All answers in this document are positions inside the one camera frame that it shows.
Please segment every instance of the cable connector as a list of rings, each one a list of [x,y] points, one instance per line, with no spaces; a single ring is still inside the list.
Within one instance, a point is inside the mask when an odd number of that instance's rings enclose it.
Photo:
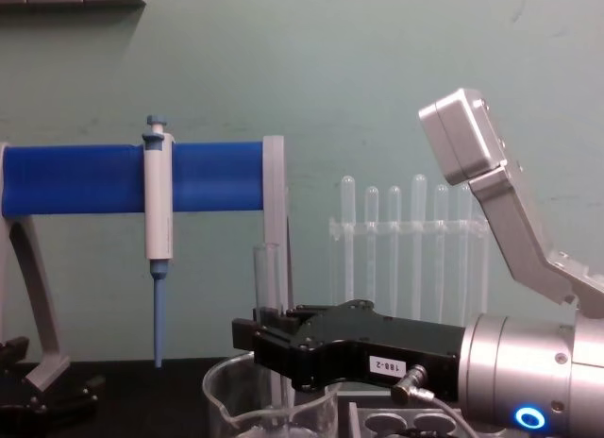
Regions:
[[[415,365],[405,376],[390,389],[390,396],[395,403],[406,405],[412,398],[431,401],[434,394],[421,389],[428,382],[428,372],[421,365]]]

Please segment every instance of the label sticker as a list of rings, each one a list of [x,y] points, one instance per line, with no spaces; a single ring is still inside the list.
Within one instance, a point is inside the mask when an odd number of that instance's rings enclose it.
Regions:
[[[379,358],[377,356],[370,356],[369,372],[402,379],[407,373],[407,365],[402,361],[389,360],[388,358]]]

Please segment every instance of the blue foam roller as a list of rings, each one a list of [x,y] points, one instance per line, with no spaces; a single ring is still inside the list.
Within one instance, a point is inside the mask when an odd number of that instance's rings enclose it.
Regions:
[[[181,143],[174,211],[262,210],[262,143]],[[4,216],[144,211],[141,145],[7,147]]]

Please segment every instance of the plastic test tube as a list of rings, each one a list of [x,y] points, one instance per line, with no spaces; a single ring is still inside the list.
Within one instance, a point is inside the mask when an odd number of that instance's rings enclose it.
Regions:
[[[367,226],[367,299],[376,301],[376,238],[379,219],[379,191],[370,186],[365,191],[365,225]]]
[[[436,299],[436,320],[443,323],[445,296],[445,235],[448,220],[449,190],[438,185],[434,191],[434,220],[436,221],[436,250],[434,255],[434,293]]]
[[[390,315],[396,317],[398,306],[398,229],[402,219],[400,188],[388,190],[388,221],[390,222],[390,263],[388,287],[390,291]]]
[[[472,192],[467,184],[458,189],[458,218],[460,229],[460,268],[459,268],[459,301],[460,325],[465,326],[468,299],[468,252],[470,237],[470,220],[472,219]]]
[[[422,307],[422,233],[426,221],[426,177],[413,178],[411,185],[411,223],[413,226],[413,280],[411,318],[419,320]]]
[[[345,301],[354,299],[355,295],[355,252],[354,238],[357,224],[355,202],[355,179],[346,176],[342,179],[340,189],[342,225],[344,230],[344,292]]]

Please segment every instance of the glass beaker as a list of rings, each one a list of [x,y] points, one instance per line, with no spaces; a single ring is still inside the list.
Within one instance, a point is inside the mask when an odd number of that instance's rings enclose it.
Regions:
[[[296,393],[292,407],[271,404],[271,371],[254,354],[220,362],[203,379],[210,406],[210,438],[335,438],[339,385]]]

